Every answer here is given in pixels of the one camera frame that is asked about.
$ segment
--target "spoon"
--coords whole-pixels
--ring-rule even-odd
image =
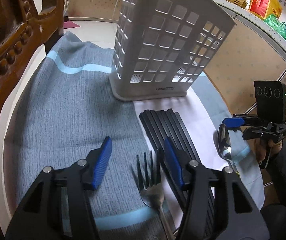
[[[226,160],[228,165],[239,175],[234,161],[232,160],[232,148],[230,145],[230,134],[228,133],[225,124],[220,124],[217,132],[217,143],[218,143],[218,154],[223,159]]]

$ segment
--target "fork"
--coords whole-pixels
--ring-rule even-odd
[[[139,155],[136,155],[136,161],[138,166],[138,187],[141,198],[144,204],[150,208],[153,208],[158,212],[158,216],[162,222],[167,240],[174,240],[175,237],[172,233],[172,230],[167,222],[163,211],[163,202],[164,202],[164,192],[161,183],[161,173],[159,166],[159,154],[156,154],[156,179],[154,179],[154,168],[153,168],[153,153],[150,151],[150,178],[148,176],[147,170],[147,159],[146,152],[144,152],[144,170],[145,170],[145,185],[143,182],[143,176],[141,172],[141,165],[139,160]]]

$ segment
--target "carved wooden bead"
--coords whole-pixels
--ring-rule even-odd
[[[15,61],[15,52],[13,49],[11,49],[7,54],[6,54],[6,60],[9,64],[13,64]]]
[[[4,58],[0,61],[0,75],[4,75],[6,72],[7,72],[7,61]]]
[[[28,12],[27,14],[26,14],[26,18],[29,20],[29,19],[32,19],[33,18],[33,15],[30,13],[30,12]]]
[[[14,51],[16,54],[20,54],[22,52],[23,45],[20,41],[16,42],[14,45]]]
[[[32,26],[29,25],[26,27],[26,33],[29,37],[32,35],[32,31],[33,31]]]
[[[26,33],[23,33],[22,37],[21,37],[21,42],[23,45],[27,44],[27,40],[28,40],[28,35]]]
[[[27,13],[30,10],[30,8],[31,8],[30,2],[29,1],[25,1],[23,3],[23,7],[24,7],[25,12]]]

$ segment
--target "yellow bag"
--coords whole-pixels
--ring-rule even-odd
[[[251,0],[249,5],[249,11],[262,20],[265,20],[271,14],[279,18],[282,10],[278,0]]]

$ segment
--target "human hand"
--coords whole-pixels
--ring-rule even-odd
[[[280,141],[275,144],[273,140],[269,140],[268,146],[272,148],[272,151],[270,153],[270,157],[272,157],[273,155],[281,151],[283,147],[283,141]],[[254,139],[254,147],[255,147],[255,153],[256,153],[256,160],[259,163],[265,159],[266,145],[264,145],[264,141],[261,141],[261,139]]]

